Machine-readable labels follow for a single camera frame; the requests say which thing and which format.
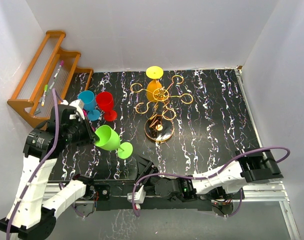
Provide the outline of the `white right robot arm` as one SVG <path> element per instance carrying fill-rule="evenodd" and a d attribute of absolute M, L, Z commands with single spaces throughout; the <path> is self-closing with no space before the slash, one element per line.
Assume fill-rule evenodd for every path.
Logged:
<path fill-rule="evenodd" d="M 127 200 L 136 204 L 143 203 L 146 195 L 144 187 L 149 179 L 155 180 L 155 195 L 165 199 L 175 196 L 183 202 L 208 194 L 211 190 L 215 190 L 215 194 L 224 199 L 249 183 L 263 184 L 281 180 L 283 175 L 278 163 L 289 156 L 290 150 L 285 148 L 285 156 L 275 160 L 271 153 L 273 149 L 272 146 L 240 149 L 225 165 L 189 176 L 170 173 L 141 176 L 136 180 L 132 192 L 127 195 Z"/>

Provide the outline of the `orange wine glass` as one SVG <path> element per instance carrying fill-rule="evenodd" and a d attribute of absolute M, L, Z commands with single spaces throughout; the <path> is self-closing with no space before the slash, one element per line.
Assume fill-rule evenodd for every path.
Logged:
<path fill-rule="evenodd" d="M 163 76 L 163 69 L 159 66 L 150 66 L 146 69 L 146 76 L 151 79 L 146 88 L 146 97 L 148 101 L 155 102 L 153 92 L 162 88 L 159 79 Z"/>

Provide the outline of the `blue wine glass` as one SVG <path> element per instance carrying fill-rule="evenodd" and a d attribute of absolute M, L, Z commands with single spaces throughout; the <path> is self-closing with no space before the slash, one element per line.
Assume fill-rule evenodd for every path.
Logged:
<path fill-rule="evenodd" d="M 87 118 L 90 121 L 97 121 L 100 118 L 101 113 L 96 109 L 96 99 L 94 93 L 90 90 L 82 91 L 78 95 L 78 99 L 84 103 L 83 109 L 87 111 Z"/>

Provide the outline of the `green wine glass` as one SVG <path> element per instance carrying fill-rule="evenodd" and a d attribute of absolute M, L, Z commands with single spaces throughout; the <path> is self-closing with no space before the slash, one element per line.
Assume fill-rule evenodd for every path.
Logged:
<path fill-rule="evenodd" d="M 110 126 L 102 125 L 98 127 L 95 134 L 99 138 L 95 142 L 95 146 L 106 151 L 116 151 L 121 159 L 126 159 L 132 155 L 133 146 L 131 143 L 121 143 L 119 135 Z"/>

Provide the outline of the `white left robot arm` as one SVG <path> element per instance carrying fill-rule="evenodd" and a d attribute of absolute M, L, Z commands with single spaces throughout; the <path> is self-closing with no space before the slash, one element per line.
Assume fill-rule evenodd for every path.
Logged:
<path fill-rule="evenodd" d="M 76 200 L 94 196 L 94 180 L 75 175 L 67 185 L 44 200 L 50 174 L 66 145 L 92 144 L 98 140 L 78 101 L 52 108 L 51 116 L 27 136 L 23 149 L 23 171 L 12 208 L 0 219 L 0 231 L 9 240 L 45 240 L 58 217 Z"/>

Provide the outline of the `red wine glass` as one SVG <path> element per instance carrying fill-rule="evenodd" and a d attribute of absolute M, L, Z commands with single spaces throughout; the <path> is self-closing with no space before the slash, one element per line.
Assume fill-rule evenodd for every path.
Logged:
<path fill-rule="evenodd" d="M 114 99 L 110 92 L 103 91 L 96 96 L 96 102 L 100 110 L 104 112 L 104 119 L 112 122 L 117 118 L 117 113 L 114 110 Z"/>

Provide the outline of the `pink wine glass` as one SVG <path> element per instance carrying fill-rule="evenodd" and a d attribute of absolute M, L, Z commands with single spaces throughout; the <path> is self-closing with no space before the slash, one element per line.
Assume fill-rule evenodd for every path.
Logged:
<path fill-rule="evenodd" d="M 89 127 L 90 127 L 90 128 L 92 129 L 92 131 L 94 132 L 95 129 L 93 128 L 93 126 L 92 126 L 90 120 L 88 119 L 87 112 L 86 112 L 84 109 L 83 109 L 83 114 L 84 114 L 85 119 L 87 120 L 87 122 L 88 122 L 88 124 L 89 124 Z"/>

